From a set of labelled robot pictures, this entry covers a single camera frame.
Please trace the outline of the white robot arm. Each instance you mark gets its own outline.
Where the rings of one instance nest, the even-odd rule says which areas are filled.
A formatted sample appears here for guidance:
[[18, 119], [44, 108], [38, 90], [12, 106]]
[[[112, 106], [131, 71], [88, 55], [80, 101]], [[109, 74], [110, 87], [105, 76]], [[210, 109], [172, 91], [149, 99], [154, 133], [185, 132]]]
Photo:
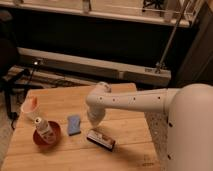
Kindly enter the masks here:
[[98, 126], [105, 110], [123, 109], [168, 116], [167, 171], [213, 171], [213, 86], [113, 93], [98, 83], [86, 97], [87, 116]]

